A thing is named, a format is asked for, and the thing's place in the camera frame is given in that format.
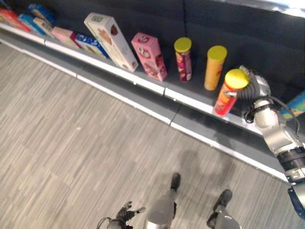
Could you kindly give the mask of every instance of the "red pringles can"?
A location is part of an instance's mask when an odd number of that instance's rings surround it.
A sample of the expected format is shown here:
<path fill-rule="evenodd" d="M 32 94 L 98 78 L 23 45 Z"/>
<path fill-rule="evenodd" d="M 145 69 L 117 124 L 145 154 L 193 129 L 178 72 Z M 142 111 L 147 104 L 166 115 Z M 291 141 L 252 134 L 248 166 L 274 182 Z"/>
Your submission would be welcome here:
<path fill-rule="evenodd" d="M 225 116 L 234 106 L 237 98 L 228 97 L 224 93 L 227 91 L 236 92 L 242 90 L 249 83 L 247 74 L 241 69 L 232 69 L 227 72 L 216 101 L 214 112 L 219 116 Z"/>
<path fill-rule="evenodd" d="M 182 82 L 187 82 L 192 78 L 191 47 L 192 41 L 187 37 L 179 38 L 174 44 L 179 78 Z"/>

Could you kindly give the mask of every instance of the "pink box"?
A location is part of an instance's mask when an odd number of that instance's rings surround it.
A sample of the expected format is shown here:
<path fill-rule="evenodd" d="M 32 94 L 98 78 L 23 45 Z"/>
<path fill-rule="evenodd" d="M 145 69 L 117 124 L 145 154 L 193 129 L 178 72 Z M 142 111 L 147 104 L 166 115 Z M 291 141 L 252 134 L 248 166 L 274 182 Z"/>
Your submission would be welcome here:
<path fill-rule="evenodd" d="M 75 49 L 80 49 L 80 45 L 75 42 L 77 34 L 71 30 L 66 30 L 60 27 L 55 26 L 52 29 L 52 34 L 64 44 L 67 44 Z"/>
<path fill-rule="evenodd" d="M 139 32 L 133 38 L 132 45 L 146 73 L 156 80 L 163 81 L 167 71 L 158 38 Z"/>

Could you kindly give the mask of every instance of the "white box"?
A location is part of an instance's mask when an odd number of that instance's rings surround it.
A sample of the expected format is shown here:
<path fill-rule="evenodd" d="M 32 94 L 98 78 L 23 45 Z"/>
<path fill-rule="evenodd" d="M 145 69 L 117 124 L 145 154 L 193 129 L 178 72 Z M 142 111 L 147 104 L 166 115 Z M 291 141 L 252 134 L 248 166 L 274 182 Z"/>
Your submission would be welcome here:
<path fill-rule="evenodd" d="M 38 17 L 34 18 L 33 22 L 41 28 L 45 34 L 56 39 L 56 37 L 52 34 L 53 27 L 45 20 L 40 19 Z"/>
<path fill-rule="evenodd" d="M 116 65 L 135 71 L 139 64 L 113 17 L 90 13 L 84 23 Z"/>

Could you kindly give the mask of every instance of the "blue box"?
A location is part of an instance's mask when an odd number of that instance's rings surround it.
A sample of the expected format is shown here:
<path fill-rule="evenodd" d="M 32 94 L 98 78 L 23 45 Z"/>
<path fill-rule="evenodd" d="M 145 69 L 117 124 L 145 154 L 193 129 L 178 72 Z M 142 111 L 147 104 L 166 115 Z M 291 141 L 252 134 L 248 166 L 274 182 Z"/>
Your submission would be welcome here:
<path fill-rule="evenodd" d="M 87 52 L 97 54 L 103 58 L 109 58 L 107 52 L 94 37 L 78 33 L 75 42 L 77 42 Z"/>
<path fill-rule="evenodd" d="M 50 12 L 44 8 L 42 5 L 31 4 L 28 6 L 28 10 L 34 14 L 36 17 L 44 19 L 49 24 L 54 25 L 55 19 L 51 16 Z"/>
<path fill-rule="evenodd" d="M 34 32 L 37 32 L 41 35 L 45 35 L 46 33 L 38 26 L 36 25 L 33 20 L 34 18 L 28 14 L 20 14 L 18 19 L 25 24 L 26 26 L 30 27 Z"/>

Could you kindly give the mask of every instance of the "white shelf edge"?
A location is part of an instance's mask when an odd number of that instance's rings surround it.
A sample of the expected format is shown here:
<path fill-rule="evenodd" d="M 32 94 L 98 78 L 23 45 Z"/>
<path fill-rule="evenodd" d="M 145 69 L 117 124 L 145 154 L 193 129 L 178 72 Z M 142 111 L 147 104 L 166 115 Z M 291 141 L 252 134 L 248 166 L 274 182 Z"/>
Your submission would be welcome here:
<path fill-rule="evenodd" d="M 34 35 L 32 33 L 29 33 L 29 32 L 25 32 L 25 31 L 22 31 L 22 30 L 19 30 L 19 29 L 16 29 L 14 27 L 11 27 L 9 25 L 6 25 L 4 23 L 0 23 L 0 28 L 4 29 L 4 30 L 7 30 L 9 32 L 12 32 L 16 35 L 19 35 L 21 37 L 24 37 L 26 39 L 29 39 L 31 41 L 34 41 L 34 42 L 37 42 L 39 44 L 43 44 L 44 45 L 44 38 L 42 37 L 39 37 L 37 35 Z"/>
<path fill-rule="evenodd" d="M 276 177 L 276 178 L 278 178 L 278 179 L 288 183 L 287 178 L 286 178 L 284 173 L 281 173 L 281 172 L 279 172 L 279 171 L 277 171 L 277 170 L 275 170 L 273 168 L 270 168 L 270 167 L 268 167 L 268 166 L 266 166 L 266 165 L 264 165 L 264 164 L 262 164 L 262 163 L 260 163 L 258 161 L 255 161 L 255 160 L 253 160 L 253 159 L 251 159 L 251 158 L 249 158 L 249 157 L 247 157 L 247 156 L 245 156 L 245 155 L 243 155 L 241 153 L 238 153 L 238 152 L 236 152 L 236 151 L 234 151 L 234 150 L 232 150 L 232 149 L 230 149 L 230 148 L 228 148 L 228 147 L 226 147 L 226 146 L 224 146 L 222 144 L 219 144 L 216 141 L 213 141 L 213 140 L 211 140 L 211 139 L 209 139 L 207 137 L 204 137 L 204 136 L 202 136 L 202 135 L 200 135 L 198 133 L 195 133 L 194 131 L 191 131 L 191 130 L 189 130 L 189 129 L 181 126 L 181 125 L 178 125 L 178 124 L 176 124 L 174 122 L 171 122 L 170 126 L 172 128 L 174 128 L 174 129 L 179 130 L 179 131 L 181 131 L 181 132 L 183 132 L 183 133 L 185 133 L 187 135 L 190 135 L 190 136 L 192 136 L 192 137 L 194 137 L 194 138 L 196 138 L 196 139 L 198 139 L 198 140 L 200 140 L 202 142 L 205 142 L 206 144 L 208 144 L 208 145 L 210 145 L 212 147 L 215 147 L 215 148 L 217 148 L 217 149 L 219 149 L 219 150 L 221 150 L 221 151 L 223 151 L 223 152 L 225 152 L 225 153 L 227 153 L 227 154 L 229 154 L 229 155 L 231 155 L 231 156 L 233 156 L 235 158 L 238 158 L 239 160 L 244 161 L 247 164 L 250 164 L 250 165 L 254 166 L 257 169 L 260 169 L 260 170 L 270 174 L 273 177 Z"/>
<path fill-rule="evenodd" d="M 83 81 L 84 83 L 87 83 L 87 84 L 91 85 L 92 87 L 95 87 L 95 88 L 97 88 L 97 89 L 99 89 L 99 90 L 101 90 L 101 91 L 103 91 L 103 92 L 105 92 L 105 93 L 107 93 L 107 94 L 109 94 L 109 95 L 111 95 L 111 96 L 113 96 L 113 97 L 131 105 L 131 106 L 133 106 L 134 108 L 137 108 L 137 109 L 139 109 L 139 110 L 141 110 L 141 111 L 143 111 L 143 112 L 145 112 L 145 113 L 147 113 L 147 114 L 149 114 L 149 115 L 151 115 L 151 116 L 153 116 L 153 117 L 155 117 L 155 118 L 157 118 L 157 119 L 159 119 L 159 120 L 161 120 L 161 121 L 163 121 L 167 124 L 171 123 L 171 120 L 169 118 L 164 117 L 164 116 L 162 116 L 162 115 L 160 115 L 160 114 L 158 114 L 158 113 L 156 113 L 156 112 L 154 112 L 154 111 L 152 111 L 152 110 L 150 110 L 150 109 L 148 109 L 148 108 L 146 108 L 146 107 L 144 107 L 144 106 L 142 106 L 142 105 L 140 105 L 140 104 L 138 104 L 138 103 L 136 103 L 136 102 L 134 102 L 134 101 L 132 101 L 132 100 L 130 100 L 130 99 L 128 99 L 128 98 L 126 98 L 126 97 L 124 97 L 124 96 L 122 96 L 122 95 L 104 87 L 104 86 L 102 86 L 102 85 L 100 85 L 100 84 L 97 84 L 97 83 L 95 83 L 91 80 L 88 80 L 84 76 L 81 76 L 81 75 L 78 74 L 77 79 L 79 79 L 79 80 Z"/>
<path fill-rule="evenodd" d="M 16 45 L 13 45 L 13 44 L 11 44 L 11 43 L 9 43 L 9 42 L 7 42 L 7 41 L 1 39 L 1 38 L 0 38 L 0 42 L 3 43 L 3 44 L 5 44 L 5 45 L 7 45 L 7 46 L 9 46 L 9 47 L 11 47 L 11 48 L 13 48 L 13 49 L 16 49 L 17 51 L 19 51 L 19 52 L 21 52 L 21 53 L 23 53 L 23 51 L 24 51 L 23 49 L 17 47 Z"/>
<path fill-rule="evenodd" d="M 42 44 L 42 45 L 45 45 L 46 47 L 48 48 L 51 48 L 51 49 L 54 49 L 54 50 L 57 50 L 61 53 L 64 53 L 66 55 L 69 55 L 69 56 L 72 56 L 76 59 L 79 59 L 83 62 L 86 62 L 88 64 L 91 64 L 91 65 L 94 65 L 100 69 L 103 69 L 103 70 L 106 70 L 106 71 L 109 71 L 121 78 L 124 78 L 128 81 L 131 81 L 134 85 L 138 84 L 142 87 L 145 87 L 151 91 L 154 91 L 155 93 L 158 93 L 160 95 L 163 95 L 164 94 L 164 90 L 165 90 L 165 87 L 163 86 L 160 86 L 156 83 L 152 83 L 148 80 L 145 80 L 137 75 L 134 75 L 133 73 L 130 73 L 130 72 L 127 72 L 123 69 L 120 69 L 116 66 L 112 66 L 110 64 L 107 64 L 103 61 L 100 61 L 98 59 L 95 59 L 93 57 L 90 57 L 86 54 L 83 54 L 81 52 L 78 52 L 77 50 L 74 50 L 72 48 L 69 48 L 65 45 L 62 45 L 62 44 L 57 44 L 55 42 L 51 42 L 49 40 L 46 40 L 42 37 L 39 37 L 35 34 L 32 34 L 30 32 L 25 32 L 25 31 L 21 31 L 21 30 L 18 30 L 16 28 L 13 28 L 9 25 L 6 25 L 4 23 L 0 23 L 0 28 L 6 30 L 6 31 L 9 31 L 9 32 L 12 32 L 16 35 L 19 35 L 21 37 L 24 37 L 28 40 L 31 40 L 31 41 L 34 41 L 34 42 L 37 42 L 39 44 Z"/>
<path fill-rule="evenodd" d="M 213 114 L 213 106 L 211 106 L 211 105 L 202 103 L 202 102 L 200 102 L 198 100 L 195 100 L 193 98 L 190 98 L 190 97 L 188 97 L 186 95 L 183 95 L 183 94 L 180 94 L 178 92 L 175 92 L 175 91 L 173 91 L 173 90 L 171 90 L 169 88 L 165 88 L 164 95 L 166 97 L 172 98 L 175 101 L 179 101 L 179 102 L 181 102 L 183 104 L 186 104 L 186 105 L 191 106 L 191 107 L 193 107 L 195 109 L 198 109 L 198 110 L 203 111 L 205 113 L 208 113 L 208 114 L 210 114 L 212 116 L 215 116 Z M 245 129 L 247 129 L 247 130 L 249 130 L 251 132 L 254 132 L 254 133 L 258 134 L 258 135 L 262 135 L 262 133 L 255 127 L 254 124 L 246 123 L 243 118 L 238 117 L 238 116 L 236 116 L 234 114 L 230 114 L 229 113 L 225 117 L 218 117 L 218 118 L 220 118 L 220 119 L 222 119 L 222 120 L 224 120 L 224 121 L 226 121 L 228 123 L 232 123 L 234 125 L 237 125 L 237 126 L 239 126 L 241 128 L 245 128 Z"/>
<path fill-rule="evenodd" d="M 44 63 L 46 63 L 46 64 L 48 64 L 48 65 L 50 65 L 50 66 L 52 66 L 52 67 L 54 67 L 54 68 L 56 68 L 56 69 L 58 69 L 58 70 L 61 70 L 61 71 L 63 71 L 64 73 L 67 73 L 67 74 L 69 74 L 69 75 L 71 75 L 71 76 L 73 76 L 73 77 L 75 77 L 75 78 L 76 78 L 76 76 L 77 76 L 77 74 L 76 74 L 75 72 L 72 72 L 72 71 L 70 71 L 70 70 L 68 70 L 68 69 L 66 69 L 66 68 L 61 67 L 61 66 L 58 65 L 58 64 L 55 64 L 55 63 L 53 63 L 53 62 L 51 62 L 51 61 L 48 61 L 48 60 L 46 60 L 46 59 L 44 59 L 44 58 L 42 58 L 42 57 L 40 57 L 40 56 L 38 56 L 38 55 L 36 55 L 36 54 L 34 54 L 34 53 L 28 51 L 28 50 L 25 50 L 25 49 L 24 49 L 24 50 L 23 50 L 23 53 L 24 53 L 24 54 L 27 54 L 27 55 L 29 55 L 29 56 L 31 56 L 31 57 L 37 59 L 37 60 L 40 60 L 40 61 L 42 61 L 42 62 L 44 62 Z"/>
<path fill-rule="evenodd" d="M 89 63 L 91 65 L 94 65 L 100 69 L 103 69 L 103 70 L 106 70 L 108 72 L 111 72 L 117 76 L 120 76 L 121 78 L 124 78 L 128 81 L 131 81 L 133 84 L 138 84 L 138 85 L 141 85 L 145 88 L 148 88 L 150 90 L 153 90 L 155 91 L 156 93 L 158 94 L 161 94 L 163 95 L 164 93 L 164 90 L 165 88 L 162 87 L 162 86 L 159 86 L 157 84 L 154 84 L 154 83 L 151 83 L 145 79 L 142 79 L 130 72 L 127 72 L 123 69 L 120 69 L 118 67 L 115 67 L 115 66 L 112 66 L 110 64 L 107 64 L 103 61 L 100 61 L 100 60 L 97 60 L 97 59 L 94 59 L 88 55 L 85 55 L 85 54 L 82 54 L 80 52 L 78 52 L 77 50 L 73 50 L 73 49 L 70 49 L 70 48 L 67 48 L 67 47 L 64 47 L 60 44 L 57 44 L 57 43 L 54 43 L 54 42 L 51 42 L 51 41 L 45 41 L 45 46 L 46 47 L 49 47 L 49 48 L 52 48 L 54 50 L 57 50 L 59 52 L 62 52 L 64 54 L 67 54 L 69 56 L 72 56 L 74 58 L 77 58 L 83 62 L 86 62 L 86 63 Z"/>

